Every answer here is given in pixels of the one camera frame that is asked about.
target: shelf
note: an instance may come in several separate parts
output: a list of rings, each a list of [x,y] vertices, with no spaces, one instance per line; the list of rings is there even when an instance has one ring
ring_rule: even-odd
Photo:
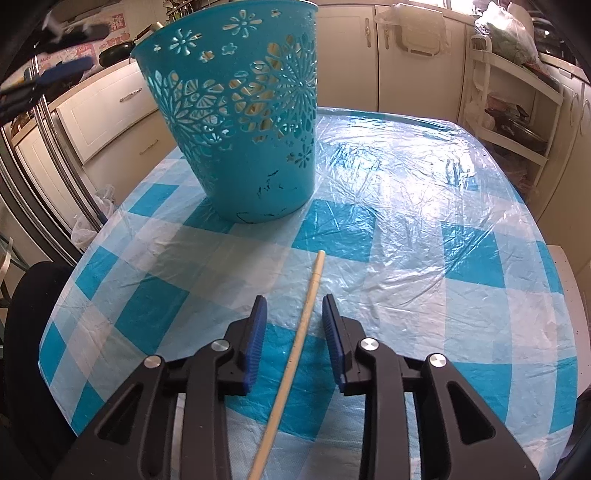
[[[469,118],[466,118],[466,122],[468,125],[470,125],[470,128],[473,130],[476,137],[486,140],[487,142],[494,143],[495,145],[499,145],[500,147],[504,147],[507,150],[511,150],[512,152],[517,153],[518,155],[521,155],[522,157],[525,157],[528,160],[538,164],[540,167],[546,165],[548,159],[539,153],[536,153],[512,139],[504,137],[501,134],[487,130],[484,127],[477,127],[476,124]]]
[[[523,82],[527,83],[528,85],[530,85],[531,87],[533,87],[534,89],[548,97],[557,105],[562,105],[564,98],[560,94],[560,92],[557,92],[551,86],[546,85],[544,82],[542,82],[542,80],[540,80],[529,70],[526,70],[523,67],[519,67],[514,63],[510,62],[509,60],[504,59],[503,57],[499,57],[498,55],[495,55],[494,53],[485,50],[475,50],[474,48],[472,48],[470,50],[470,58],[472,60],[476,60],[482,63],[488,63],[493,67],[504,70],[510,75],[513,75],[513,77],[517,77],[519,78],[519,80],[522,80]]]

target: wooden stick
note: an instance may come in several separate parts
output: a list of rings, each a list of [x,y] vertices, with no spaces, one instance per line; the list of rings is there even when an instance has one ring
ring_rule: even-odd
[[[295,333],[294,344],[291,347],[290,356],[287,359],[287,365],[283,372],[283,378],[275,397],[275,403],[269,415],[265,433],[262,435],[262,440],[259,448],[256,452],[255,459],[252,463],[251,472],[248,475],[248,480],[260,480],[262,473],[267,464],[273,442],[275,441],[275,435],[279,428],[281,416],[283,415],[283,409],[287,402],[287,397],[290,394],[291,384],[294,381],[296,374],[297,365],[300,362],[301,351],[304,347],[304,340],[306,339],[306,333],[308,332],[308,325],[310,323],[310,315],[314,309],[314,301],[316,300],[316,294],[318,293],[318,286],[320,285],[320,277],[322,276],[322,268],[324,267],[324,256],[326,253],[324,250],[320,250],[316,255],[316,262],[314,263],[314,270],[312,271],[312,277],[308,284],[308,295],[306,295],[306,302],[304,308],[301,311],[300,324],[298,325]]]

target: white cabinet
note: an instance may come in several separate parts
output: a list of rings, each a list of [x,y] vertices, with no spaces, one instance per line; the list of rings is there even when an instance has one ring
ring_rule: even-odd
[[[176,142],[156,111],[115,138],[83,169],[97,189],[113,185],[115,203],[120,204],[174,147]]]
[[[376,6],[376,13],[389,7]],[[378,26],[379,111],[457,122],[466,61],[466,26],[445,19],[450,51],[404,51],[393,27]]]
[[[318,105],[376,112],[378,49],[374,8],[320,7]]]
[[[591,88],[588,87],[584,89],[578,130],[558,188],[538,221],[546,243],[563,248],[575,274],[591,258]]]
[[[157,106],[133,61],[76,92],[56,110],[84,164]]]
[[[546,65],[550,74],[564,86],[564,101],[560,108],[556,135],[548,154],[540,181],[532,189],[527,206],[534,219],[538,220],[556,191],[560,179],[568,165],[571,149],[579,131],[581,110],[583,109],[584,83],[564,70]]]
[[[56,218],[70,229],[74,227],[74,217],[81,213],[80,209],[57,172],[39,129],[33,128],[15,150]]]

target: blue checkered tablecloth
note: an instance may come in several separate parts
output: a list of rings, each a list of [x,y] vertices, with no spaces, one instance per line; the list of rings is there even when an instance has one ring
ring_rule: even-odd
[[[73,430],[146,355],[192,355],[264,294],[258,381],[226,402],[233,476],[245,478],[323,249],[267,478],[358,477],[363,398],[335,389],[320,321],[328,292],[398,353],[447,355],[547,478],[571,431],[577,364],[560,280],[527,207],[482,145],[448,122],[320,109],[316,138],[316,192],[280,220],[220,218],[178,149],[126,199],[41,341],[41,372]]]

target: teal basket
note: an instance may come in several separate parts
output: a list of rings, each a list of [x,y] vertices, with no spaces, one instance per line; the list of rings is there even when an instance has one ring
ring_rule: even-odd
[[[280,218],[313,193],[317,10],[303,0],[223,4],[167,25],[132,52],[228,220]]]

